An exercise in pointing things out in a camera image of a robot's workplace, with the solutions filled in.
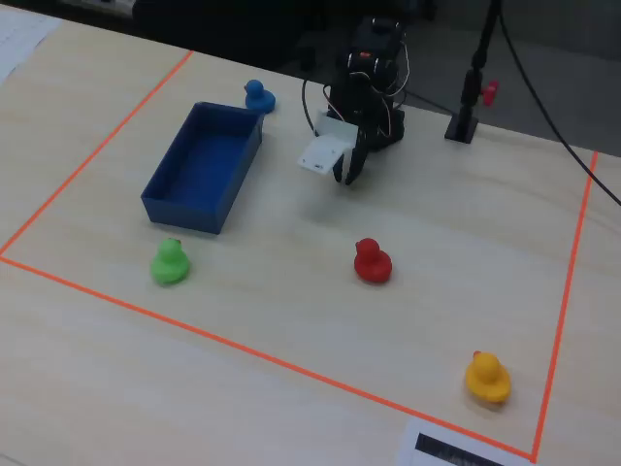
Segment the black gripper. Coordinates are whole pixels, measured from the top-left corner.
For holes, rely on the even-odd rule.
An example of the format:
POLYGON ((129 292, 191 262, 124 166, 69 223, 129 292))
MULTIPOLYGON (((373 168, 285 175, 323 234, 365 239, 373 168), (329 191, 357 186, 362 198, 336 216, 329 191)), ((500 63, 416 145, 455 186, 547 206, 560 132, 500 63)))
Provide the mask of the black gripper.
POLYGON ((358 128, 358 141, 351 151, 347 173, 343 172, 344 154, 333 166, 337 183, 352 184, 361 174, 369 150, 386 147, 387 111, 381 96, 367 84, 336 84, 334 106, 344 121, 358 128))

